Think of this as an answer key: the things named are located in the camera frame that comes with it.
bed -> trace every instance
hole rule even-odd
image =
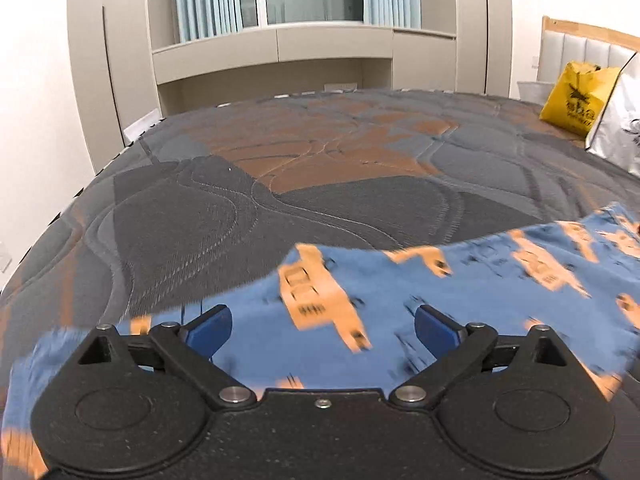
[[[2,291],[0,386],[48,330],[197,303],[262,278],[298,242],[449,244],[611,202],[637,217],[640,180],[539,111],[490,96],[355,91],[166,118],[53,219]],[[638,378],[632,370],[612,400],[611,480],[640,472]],[[4,464],[5,478],[21,475]]]

garment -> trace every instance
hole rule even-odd
[[[640,347],[639,276],[638,224],[614,203],[582,222],[449,246],[297,244],[260,280],[117,329],[125,335],[167,320],[186,323],[223,303],[233,330],[212,362],[258,393],[277,386],[379,387],[388,394],[434,362],[414,332],[416,309],[430,304],[460,324],[482,321],[501,334],[551,325],[610,397]],[[3,450],[6,435],[29,438],[36,398],[85,334],[49,333],[14,363]]]

headboard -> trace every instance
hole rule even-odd
[[[622,67],[636,51],[640,51],[640,38],[635,36],[544,16],[537,80],[556,82],[570,61],[592,62],[603,68]],[[640,63],[634,65],[640,77]]]

yellow bag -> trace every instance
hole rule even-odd
[[[567,63],[540,112],[540,119],[586,137],[607,103],[619,73],[619,68]]]

white bag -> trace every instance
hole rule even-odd
[[[640,176],[640,53],[620,71],[609,101],[586,139],[590,153]]]

